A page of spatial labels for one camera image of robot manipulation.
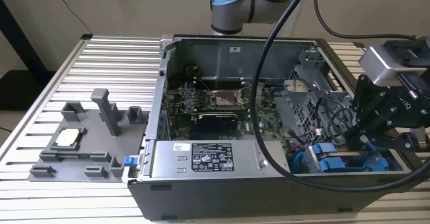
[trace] floor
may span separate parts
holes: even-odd
[[[24,111],[0,111],[0,127],[14,130],[23,119]],[[10,136],[10,132],[0,129],[0,146]]]

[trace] barcode label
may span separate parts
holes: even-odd
[[[191,146],[189,143],[175,143],[174,144],[174,151],[190,151]]]

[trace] aluminum extrusion table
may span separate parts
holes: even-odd
[[[30,182],[39,153],[63,119],[66,101],[95,109],[94,88],[110,90],[119,109],[150,111],[159,67],[159,38],[94,36],[82,39],[51,83],[0,147],[0,221],[4,223],[150,223],[142,217],[126,184]],[[353,43],[330,43],[356,77],[365,49]],[[420,153],[425,159],[430,153]],[[194,223],[356,223],[429,224],[430,181],[412,191],[389,194],[361,213],[203,219]]]

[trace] white component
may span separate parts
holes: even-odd
[[[189,143],[175,143],[174,144],[174,151],[190,151],[191,144]]]
[[[70,147],[78,139],[79,136],[79,129],[78,128],[67,128],[62,130],[55,143],[58,146],[66,146]]]
[[[230,53],[241,53],[241,47],[230,47]]]
[[[322,134],[324,134],[322,132],[324,132],[322,128],[316,129],[317,136],[322,136]]]

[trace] warning label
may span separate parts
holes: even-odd
[[[193,144],[194,171],[234,171],[234,152],[231,143]]]

